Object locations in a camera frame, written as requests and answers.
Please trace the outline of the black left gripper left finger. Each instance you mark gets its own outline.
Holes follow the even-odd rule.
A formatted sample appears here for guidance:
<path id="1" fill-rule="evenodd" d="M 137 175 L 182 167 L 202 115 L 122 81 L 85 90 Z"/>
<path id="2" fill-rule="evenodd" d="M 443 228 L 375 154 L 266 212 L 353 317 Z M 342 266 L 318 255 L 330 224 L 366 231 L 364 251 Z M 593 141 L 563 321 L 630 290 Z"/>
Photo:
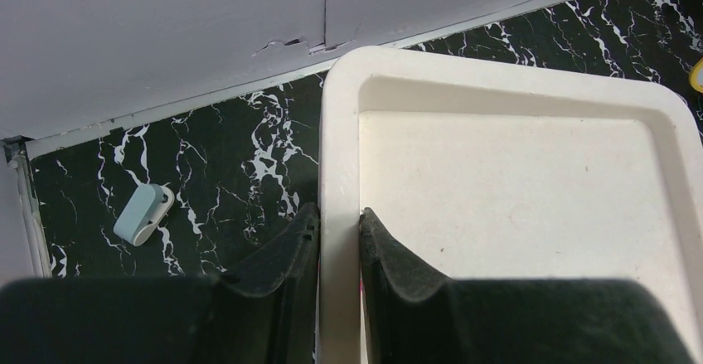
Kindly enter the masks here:
<path id="1" fill-rule="evenodd" d="M 1 291 L 4 363 L 310 363 L 320 215 L 305 204 L 221 274 L 24 279 Z"/>

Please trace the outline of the white drawer organizer box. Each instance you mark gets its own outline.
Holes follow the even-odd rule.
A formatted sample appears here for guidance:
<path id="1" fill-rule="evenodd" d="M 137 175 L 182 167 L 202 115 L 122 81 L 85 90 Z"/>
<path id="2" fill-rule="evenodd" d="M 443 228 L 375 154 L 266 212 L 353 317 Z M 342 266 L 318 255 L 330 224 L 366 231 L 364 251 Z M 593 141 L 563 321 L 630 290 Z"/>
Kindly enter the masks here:
<path id="1" fill-rule="evenodd" d="M 455 278 L 617 278 L 702 358 L 702 144 L 652 82 L 367 46 L 322 93 L 317 359 L 363 363 L 371 208 Z"/>

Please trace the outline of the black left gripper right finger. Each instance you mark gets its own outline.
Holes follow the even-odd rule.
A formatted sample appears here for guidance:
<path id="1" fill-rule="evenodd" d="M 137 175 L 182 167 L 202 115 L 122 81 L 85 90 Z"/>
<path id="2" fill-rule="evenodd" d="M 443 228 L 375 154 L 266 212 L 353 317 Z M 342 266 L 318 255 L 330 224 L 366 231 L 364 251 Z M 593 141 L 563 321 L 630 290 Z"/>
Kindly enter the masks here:
<path id="1" fill-rule="evenodd" d="M 690 363 L 663 306 L 625 279 L 454 279 L 359 220 L 371 363 Z"/>

